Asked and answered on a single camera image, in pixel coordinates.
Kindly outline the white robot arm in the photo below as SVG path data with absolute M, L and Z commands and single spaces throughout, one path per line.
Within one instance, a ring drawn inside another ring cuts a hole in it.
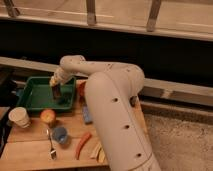
M 85 100 L 111 170 L 161 171 L 130 103 L 143 88 L 142 69 L 68 55 L 61 58 L 50 85 L 63 85 L 79 73 L 88 77 Z

